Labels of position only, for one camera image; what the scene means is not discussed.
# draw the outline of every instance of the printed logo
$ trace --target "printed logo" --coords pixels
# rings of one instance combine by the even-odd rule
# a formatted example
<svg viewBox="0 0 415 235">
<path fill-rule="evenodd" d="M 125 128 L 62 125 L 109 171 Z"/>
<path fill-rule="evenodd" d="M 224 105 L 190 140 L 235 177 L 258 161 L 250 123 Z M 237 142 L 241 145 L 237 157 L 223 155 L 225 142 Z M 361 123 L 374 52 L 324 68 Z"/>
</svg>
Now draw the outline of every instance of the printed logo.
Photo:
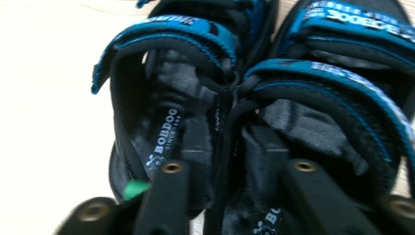
<svg viewBox="0 0 415 235">
<path fill-rule="evenodd" d="M 277 220 L 281 219 L 279 214 L 281 213 L 281 209 L 275 210 L 271 209 L 271 211 L 265 216 L 265 224 L 263 221 L 259 221 L 257 223 L 258 228 L 254 229 L 254 235 L 277 235 L 277 230 L 275 229 L 275 224 Z"/>
<path fill-rule="evenodd" d="M 168 115 L 164 120 L 165 123 L 161 127 L 154 153 L 149 156 L 149 160 L 146 163 L 147 169 L 156 170 L 165 161 L 163 153 L 171 149 L 171 144 L 177 135 L 176 129 L 180 120 L 181 116 L 177 110 L 170 109 L 168 111 Z"/>
<path fill-rule="evenodd" d="M 148 19 L 145 19 L 145 20 L 141 21 L 141 23 L 179 22 L 179 23 L 186 24 L 186 25 L 192 25 L 196 20 L 197 20 L 197 18 L 193 18 L 193 17 L 173 16 L 173 15 L 169 16 L 169 15 L 167 15 L 167 16 L 159 16 L 159 17 L 148 18 Z"/>
<path fill-rule="evenodd" d="M 305 13 L 304 20 L 325 18 L 339 23 L 362 25 L 375 30 L 384 30 L 403 40 L 415 43 L 415 29 L 406 23 L 399 23 L 389 16 L 363 11 L 352 6 L 321 1 L 311 4 Z"/>
</svg>

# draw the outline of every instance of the shoe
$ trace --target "shoe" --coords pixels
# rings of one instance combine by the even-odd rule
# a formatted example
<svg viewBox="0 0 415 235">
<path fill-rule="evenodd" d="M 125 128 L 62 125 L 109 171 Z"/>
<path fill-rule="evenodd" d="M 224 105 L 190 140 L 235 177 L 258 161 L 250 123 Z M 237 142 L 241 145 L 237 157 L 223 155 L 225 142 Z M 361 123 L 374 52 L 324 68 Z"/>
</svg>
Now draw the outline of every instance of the shoe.
<svg viewBox="0 0 415 235">
<path fill-rule="evenodd" d="M 220 141 L 204 234 L 287 234 L 278 195 L 291 159 L 318 163 L 369 207 L 391 191 L 404 156 L 415 195 L 414 132 L 368 79 L 320 62 L 271 59 L 251 68 L 239 90 Z"/>
<path fill-rule="evenodd" d="M 166 9 L 180 5 L 180 1 L 160 1 L 152 17 L 125 29 L 108 45 L 95 66 L 92 92 L 98 93 L 111 78 L 115 146 L 110 183 L 115 197 L 123 201 L 129 180 L 151 181 L 163 162 L 184 158 L 192 169 L 190 209 L 199 212 L 212 202 L 211 162 L 232 106 L 232 87 L 248 61 L 262 58 L 269 42 L 258 46 L 242 40 L 245 37 L 238 33 L 246 30 L 194 16 L 158 15 L 165 2 L 171 2 Z M 220 9 L 212 3 L 205 5 Z M 275 16 L 275 2 L 233 5 L 238 8 L 225 13 L 239 13 L 236 19 L 245 17 L 252 25 L 264 26 L 275 22 L 270 19 Z M 270 40 L 269 28 L 256 31 L 252 41 Z M 186 157 L 186 143 L 193 140 L 201 153 Z"/>
<path fill-rule="evenodd" d="M 271 55 L 356 72 L 414 118 L 415 28 L 397 0 L 300 0 L 278 31 Z"/>
</svg>

